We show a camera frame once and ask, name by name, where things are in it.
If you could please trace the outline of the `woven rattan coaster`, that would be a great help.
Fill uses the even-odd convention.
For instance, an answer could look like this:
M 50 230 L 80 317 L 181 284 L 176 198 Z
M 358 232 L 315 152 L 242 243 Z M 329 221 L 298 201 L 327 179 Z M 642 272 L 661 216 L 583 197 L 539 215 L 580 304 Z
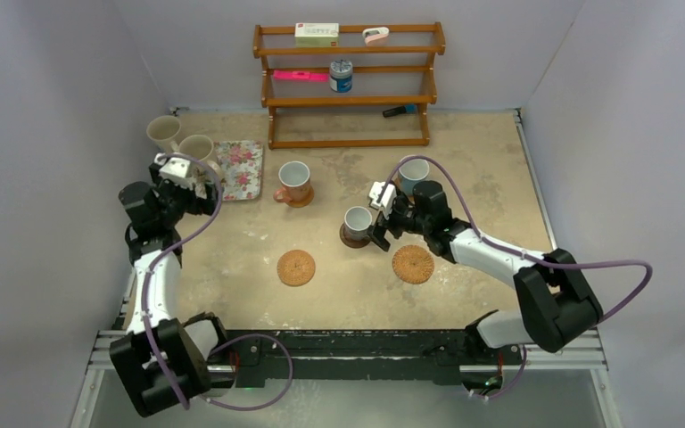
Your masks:
M 308 252 L 292 250 L 278 259 L 276 271 L 283 284 L 301 286 L 308 283 L 315 275 L 316 263 Z
M 406 245 L 398 249 L 392 257 L 394 274 L 408 284 L 423 284 L 434 272 L 432 254 L 417 245 Z

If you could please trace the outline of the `cream mug with plant print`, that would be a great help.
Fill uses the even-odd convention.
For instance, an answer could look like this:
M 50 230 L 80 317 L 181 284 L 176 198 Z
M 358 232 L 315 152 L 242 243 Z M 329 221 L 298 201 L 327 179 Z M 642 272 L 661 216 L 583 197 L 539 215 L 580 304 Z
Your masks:
M 176 153 L 196 158 L 215 172 L 219 182 L 224 179 L 225 173 L 219 165 L 216 144 L 210 137 L 205 135 L 188 136 L 178 145 Z M 194 186 L 197 196 L 206 198 L 213 195 L 213 190 L 210 190 L 209 187 L 214 185 L 214 180 L 205 169 L 190 162 L 186 178 Z

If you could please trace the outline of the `smooth wooden coaster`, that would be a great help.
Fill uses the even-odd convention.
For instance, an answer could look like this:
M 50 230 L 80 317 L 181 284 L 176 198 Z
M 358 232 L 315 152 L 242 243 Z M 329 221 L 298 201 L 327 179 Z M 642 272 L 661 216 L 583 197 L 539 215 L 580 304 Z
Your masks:
M 312 187 L 310 187 L 308 189 L 308 192 L 305 195 L 304 199 L 299 200 L 299 201 L 289 199 L 287 202 L 285 202 L 285 204 L 288 206 L 291 206 L 293 208 L 302 208 L 302 207 L 309 205 L 313 201 L 314 196 L 315 196 L 314 189 Z

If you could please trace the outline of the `small grey white mug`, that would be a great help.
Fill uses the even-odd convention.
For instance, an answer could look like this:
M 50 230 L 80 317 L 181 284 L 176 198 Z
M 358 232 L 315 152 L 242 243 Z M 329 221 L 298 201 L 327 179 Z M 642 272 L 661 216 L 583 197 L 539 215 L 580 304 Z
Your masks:
M 366 240 L 372 221 L 372 213 L 368 208 L 363 206 L 349 208 L 343 218 L 343 236 L 353 242 Z

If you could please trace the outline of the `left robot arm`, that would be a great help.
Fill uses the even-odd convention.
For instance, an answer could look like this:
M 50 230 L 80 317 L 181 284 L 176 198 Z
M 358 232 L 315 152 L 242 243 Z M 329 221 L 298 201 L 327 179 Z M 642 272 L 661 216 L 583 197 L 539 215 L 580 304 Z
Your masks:
M 160 155 L 150 165 L 150 183 L 134 182 L 119 193 L 129 217 L 125 232 L 134 269 L 135 306 L 125 335 L 110 347 L 112 365 L 136 412 L 152 416 L 170 407 L 187 407 L 209 391 L 208 364 L 227 359 L 230 340 L 220 320 L 201 313 L 185 322 L 172 312 L 186 239 L 177 232 L 185 214 L 219 212 L 219 189 L 197 190 L 196 166 L 181 155 Z

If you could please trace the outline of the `blue mug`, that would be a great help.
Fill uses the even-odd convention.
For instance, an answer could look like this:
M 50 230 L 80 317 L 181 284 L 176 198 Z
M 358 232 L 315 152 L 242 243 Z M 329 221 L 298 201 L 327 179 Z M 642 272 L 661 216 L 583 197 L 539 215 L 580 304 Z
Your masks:
M 414 186 L 427 179 L 430 166 L 427 160 L 413 159 L 405 161 L 397 172 L 397 183 L 400 190 L 408 197 L 413 195 Z

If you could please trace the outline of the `dark brown wooden coaster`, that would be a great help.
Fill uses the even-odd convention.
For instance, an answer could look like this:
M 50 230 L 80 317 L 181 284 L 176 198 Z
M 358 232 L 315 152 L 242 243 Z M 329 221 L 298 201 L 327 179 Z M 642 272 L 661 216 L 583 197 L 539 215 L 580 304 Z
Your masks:
M 339 229 L 339 237 L 341 242 L 348 246 L 349 248 L 352 249 L 359 249 L 366 247 L 367 245 L 370 244 L 370 240 L 368 239 L 367 236 L 365 236 L 363 239 L 352 239 L 347 235 L 347 229 L 345 224 L 341 224 L 340 229 Z

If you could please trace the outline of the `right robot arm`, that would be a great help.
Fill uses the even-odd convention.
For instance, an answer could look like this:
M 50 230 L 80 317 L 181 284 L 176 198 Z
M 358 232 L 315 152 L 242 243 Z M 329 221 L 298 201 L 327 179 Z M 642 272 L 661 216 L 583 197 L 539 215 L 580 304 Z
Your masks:
M 385 235 L 420 235 L 436 257 L 477 269 L 516 293 L 516 312 L 493 310 L 467 326 L 466 354 L 485 363 L 507 345 L 533 344 L 550 353 L 594 327 L 603 309 L 568 251 L 548 253 L 479 236 L 474 225 L 456 218 L 442 185 L 418 183 L 408 197 L 392 182 L 375 182 L 368 199 L 378 214 L 367 234 L 383 251 Z

